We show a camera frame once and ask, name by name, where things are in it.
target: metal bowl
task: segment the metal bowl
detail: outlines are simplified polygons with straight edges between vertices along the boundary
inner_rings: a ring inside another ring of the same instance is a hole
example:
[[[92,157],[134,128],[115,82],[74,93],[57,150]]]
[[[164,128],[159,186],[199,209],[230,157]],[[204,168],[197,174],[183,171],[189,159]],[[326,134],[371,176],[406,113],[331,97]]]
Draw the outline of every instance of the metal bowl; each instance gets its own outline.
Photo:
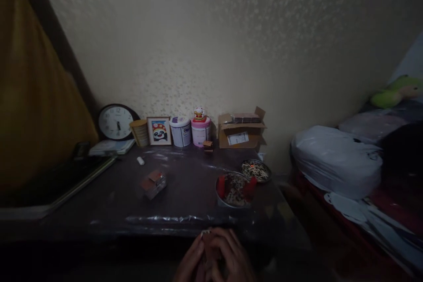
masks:
[[[268,168],[266,164],[264,164],[263,162],[261,162],[259,160],[248,159],[248,160],[244,160],[241,164],[241,167],[240,167],[241,173],[244,175],[244,177],[247,179],[248,182],[250,181],[251,177],[244,174],[244,171],[242,170],[242,166],[244,164],[251,165],[251,163],[255,164],[255,165],[261,165],[266,170],[266,173],[268,175],[265,180],[258,180],[257,179],[257,183],[266,183],[266,182],[270,181],[270,179],[272,178],[272,172],[270,171],[270,168]]]
[[[244,175],[244,174],[242,174],[242,173],[238,173],[238,172],[228,172],[228,173],[225,173],[225,174],[223,174],[223,175],[224,175],[224,176],[228,176],[228,175],[232,175],[232,174],[239,175],[239,176],[241,176],[241,177],[245,180],[245,182],[246,182],[246,183],[248,182],[247,178],[246,178],[246,177],[245,177],[245,175]],[[249,203],[247,203],[247,204],[246,204],[246,205],[244,205],[244,206],[234,206],[234,205],[231,205],[231,204],[229,204],[229,203],[225,202],[222,198],[220,198],[219,194],[217,193],[217,183],[218,183],[218,181],[219,181],[219,178],[217,178],[217,179],[216,179],[216,183],[215,183],[215,192],[216,192],[216,196],[217,196],[217,200],[218,200],[218,205],[219,205],[219,206],[227,206],[227,207],[231,207],[231,208],[249,208],[249,207],[251,206],[251,204],[249,204]]]

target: beige wallpaper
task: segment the beige wallpaper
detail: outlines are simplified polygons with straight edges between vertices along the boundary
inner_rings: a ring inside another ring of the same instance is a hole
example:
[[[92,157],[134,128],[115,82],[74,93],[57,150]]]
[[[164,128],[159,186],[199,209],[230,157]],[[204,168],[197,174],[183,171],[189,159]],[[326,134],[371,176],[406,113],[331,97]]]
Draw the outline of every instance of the beige wallpaper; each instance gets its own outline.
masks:
[[[267,111],[266,161],[381,88],[423,28],[422,0],[51,0],[94,96],[141,117]]]

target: wall clock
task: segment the wall clock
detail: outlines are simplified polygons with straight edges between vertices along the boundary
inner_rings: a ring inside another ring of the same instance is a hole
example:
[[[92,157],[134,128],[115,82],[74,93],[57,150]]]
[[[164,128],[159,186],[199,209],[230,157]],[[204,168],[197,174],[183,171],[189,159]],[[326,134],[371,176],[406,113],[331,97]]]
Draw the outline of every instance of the wall clock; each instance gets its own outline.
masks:
[[[129,124],[139,119],[137,113],[127,106],[108,104],[100,111],[98,126],[107,139],[124,141],[134,138]]]

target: white paper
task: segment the white paper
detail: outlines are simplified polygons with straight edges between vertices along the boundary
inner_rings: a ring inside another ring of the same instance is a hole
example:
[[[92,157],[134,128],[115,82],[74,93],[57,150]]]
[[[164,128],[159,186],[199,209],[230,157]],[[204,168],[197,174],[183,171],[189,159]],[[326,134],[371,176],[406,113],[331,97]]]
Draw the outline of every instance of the white paper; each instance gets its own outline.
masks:
[[[248,142],[248,132],[241,132],[228,136],[229,145],[235,145],[242,142]]]

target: wooden frame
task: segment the wooden frame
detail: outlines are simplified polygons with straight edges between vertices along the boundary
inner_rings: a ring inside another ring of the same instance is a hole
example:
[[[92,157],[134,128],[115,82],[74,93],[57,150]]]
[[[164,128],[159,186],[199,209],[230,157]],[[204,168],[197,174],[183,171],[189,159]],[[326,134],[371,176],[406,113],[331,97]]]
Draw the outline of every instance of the wooden frame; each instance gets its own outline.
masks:
[[[150,145],[172,145],[170,117],[147,117]]]

